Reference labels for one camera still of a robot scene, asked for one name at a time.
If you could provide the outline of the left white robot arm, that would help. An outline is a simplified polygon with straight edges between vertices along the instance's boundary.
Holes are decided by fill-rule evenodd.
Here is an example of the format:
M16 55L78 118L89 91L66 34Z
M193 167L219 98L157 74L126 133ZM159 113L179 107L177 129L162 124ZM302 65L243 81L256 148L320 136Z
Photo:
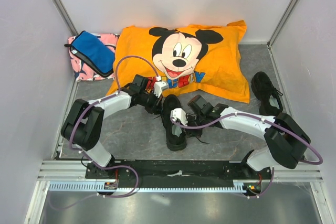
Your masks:
M150 80L136 75L112 95L91 101L77 99L62 125L61 136L96 163L99 175L111 178L115 173L114 157L99 140L103 120L136 105L143 106L149 114L160 114L163 91L168 88L169 84L160 77Z

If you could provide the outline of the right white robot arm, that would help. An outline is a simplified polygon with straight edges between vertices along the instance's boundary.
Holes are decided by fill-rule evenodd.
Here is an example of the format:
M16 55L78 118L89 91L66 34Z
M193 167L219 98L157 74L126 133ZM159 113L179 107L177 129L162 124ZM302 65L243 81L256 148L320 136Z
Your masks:
M274 165L296 168L303 160L307 145L311 143L307 134L286 113L261 116L221 103L212 106L200 95L195 96L188 106L194 114L185 114L186 126L201 126L215 121L212 125L214 127L244 132L265 140L267 146L249 152L240 166L241 174L248 179L254 178L260 170Z

